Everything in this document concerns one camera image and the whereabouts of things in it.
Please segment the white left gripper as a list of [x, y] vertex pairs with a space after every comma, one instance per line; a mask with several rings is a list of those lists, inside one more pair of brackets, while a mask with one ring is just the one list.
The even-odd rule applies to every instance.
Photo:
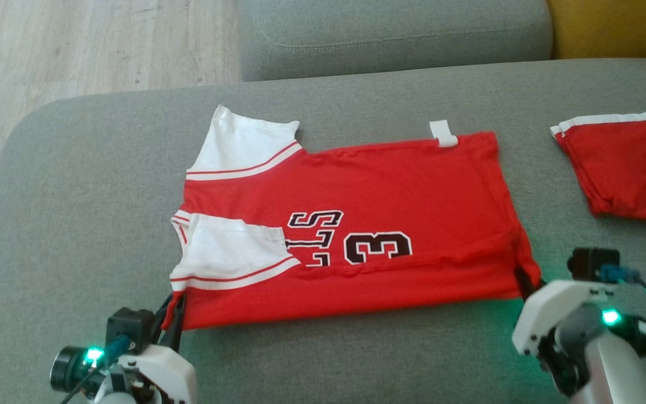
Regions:
[[96, 394], [97, 403], [197, 403], [194, 366], [180, 354], [186, 297], [173, 294], [154, 315], [154, 340], [140, 355], [122, 355]]

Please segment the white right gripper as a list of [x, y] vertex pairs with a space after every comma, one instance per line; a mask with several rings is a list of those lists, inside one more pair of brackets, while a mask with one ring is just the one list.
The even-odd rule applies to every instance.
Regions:
[[512, 334], [517, 353], [589, 360], [607, 349], [610, 333], [600, 306], [610, 298], [608, 284], [574, 279], [546, 284], [521, 267], [515, 268], [515, 279], [524, 302]]

